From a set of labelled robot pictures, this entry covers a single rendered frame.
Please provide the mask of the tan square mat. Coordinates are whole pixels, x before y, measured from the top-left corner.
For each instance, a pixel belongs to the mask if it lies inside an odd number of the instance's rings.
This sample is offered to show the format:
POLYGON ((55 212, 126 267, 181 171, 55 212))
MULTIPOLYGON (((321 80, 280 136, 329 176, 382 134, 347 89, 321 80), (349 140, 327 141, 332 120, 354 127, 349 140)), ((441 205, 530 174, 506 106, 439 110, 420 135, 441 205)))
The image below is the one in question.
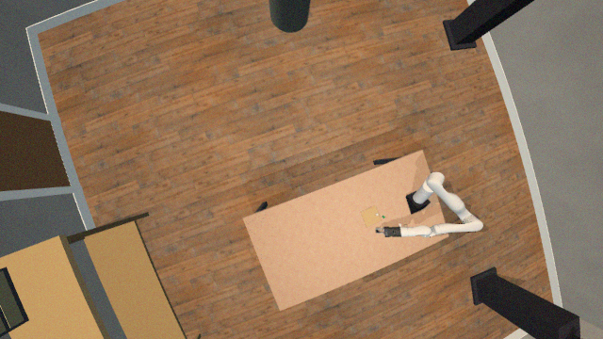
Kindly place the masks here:
POLYGON ((366 227, 369 227, 369 226, 381 221, 381 218, 380 218, 376 205, 362 211, 361 215, 363 217, 364 223, 366 224, 366 227), (378 213, 378 216, 376 216, 376 213, 378 213))

